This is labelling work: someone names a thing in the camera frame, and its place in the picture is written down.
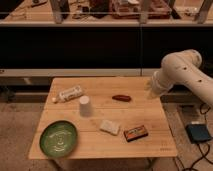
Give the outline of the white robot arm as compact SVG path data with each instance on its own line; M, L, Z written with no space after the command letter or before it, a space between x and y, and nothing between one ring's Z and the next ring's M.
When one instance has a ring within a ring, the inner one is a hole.
M146 89L152 98L166 94L175 84L184 85L213 108L213 78L203 73L201 54L193 49L167 54Z

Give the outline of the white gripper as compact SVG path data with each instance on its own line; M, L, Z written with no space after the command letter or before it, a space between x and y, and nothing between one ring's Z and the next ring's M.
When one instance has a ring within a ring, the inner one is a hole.
M145 89L148 91L149 99L159 98L164 93L164 89L162 88L162 86L153 77L151 77L147 81Z

